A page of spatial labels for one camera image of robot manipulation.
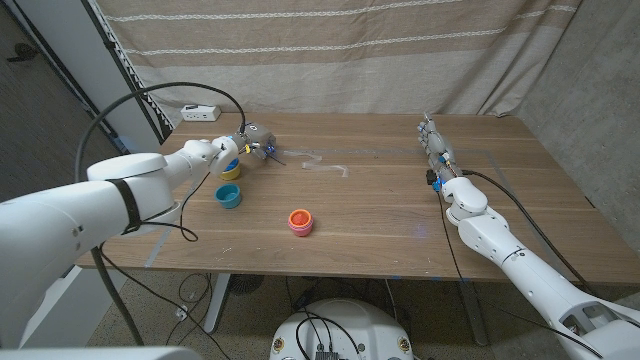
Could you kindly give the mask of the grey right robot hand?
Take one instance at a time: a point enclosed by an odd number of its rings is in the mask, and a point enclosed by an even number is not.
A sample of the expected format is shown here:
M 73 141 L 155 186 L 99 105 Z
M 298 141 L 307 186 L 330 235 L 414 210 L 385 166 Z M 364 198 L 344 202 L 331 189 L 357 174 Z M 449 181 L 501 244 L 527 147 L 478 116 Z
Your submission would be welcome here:
M 436 129 L 432 116 L 425 112 L 418 125 L 419 143 L 428 157 L 429 168 L 443 183 L 457 177 L 455 156 L 451 143 Z

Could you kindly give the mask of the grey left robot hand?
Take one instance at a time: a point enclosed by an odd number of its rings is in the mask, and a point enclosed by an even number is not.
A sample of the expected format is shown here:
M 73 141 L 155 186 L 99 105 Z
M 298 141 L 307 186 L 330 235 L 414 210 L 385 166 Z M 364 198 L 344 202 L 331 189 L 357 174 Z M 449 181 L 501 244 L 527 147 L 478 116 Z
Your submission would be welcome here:
M 276 152 L 276 137 L 263 125 L 250 123 L 243 132 L 237 131 L 231 138 L 240 151 L 253 154 L 261 160 Z

